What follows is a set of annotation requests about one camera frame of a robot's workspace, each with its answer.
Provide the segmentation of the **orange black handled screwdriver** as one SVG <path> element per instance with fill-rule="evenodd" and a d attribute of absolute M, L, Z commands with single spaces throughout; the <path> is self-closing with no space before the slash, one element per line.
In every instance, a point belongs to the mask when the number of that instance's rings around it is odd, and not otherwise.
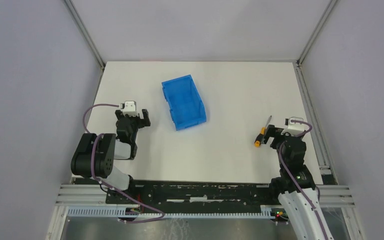
<path fill-rule="evenodd" d="M 262 142 L 262 140 L 263 140 L 263 136 L 264 136 L 264 134 L 265 134 L 265 130 L 267 129 L 267 127 L 268 127 L 268 125 L 269 125 L 271 119 L 272 119 L 272 116 L 270 115 L 270 116 L 268 117 L 268 119 L 267 119 L 267 122 L 266 122 L 265 126 L 261 128 L 260 133 L 259 133 L 259 134 L 257 135 L 257 137 L 255 138 L 255 141 L 254 141 L 254 146 L 255 146 L 255 147 L 257 147 L 257 148 L 260 147 L 261 142 Z"/>

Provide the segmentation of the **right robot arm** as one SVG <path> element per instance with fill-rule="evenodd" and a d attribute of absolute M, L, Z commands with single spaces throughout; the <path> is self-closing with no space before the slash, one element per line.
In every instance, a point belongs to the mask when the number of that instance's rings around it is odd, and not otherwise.
<path fill-rule="evenodd" d="M 292 134 L 284 128 L 268 125 L 262 143 L 272 138 L 270 147 L 277 152 L 280 176 L 273 178 L 269 189 L 286 212 L 287 219 L 300 240 L 332 240 L 334 237 L 322 213 L 319 191 L 304 164 L 307 130 Z"/>

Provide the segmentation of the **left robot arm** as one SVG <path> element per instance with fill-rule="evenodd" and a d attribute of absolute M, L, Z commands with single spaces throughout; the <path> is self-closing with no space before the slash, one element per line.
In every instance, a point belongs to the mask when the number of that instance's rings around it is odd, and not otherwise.
<path fill-rule="evenodd" d="M 151 126 L 147 109 L 142 115 L 115 111 L 116 133 L 84 133 L 74 152 L 70 168 L 74 175 L 91 178 L 113 189 L 128 190 L 133 178 L 114 166 L 116 160 L 133 160 L 137 153 L 138 130 Z"/>

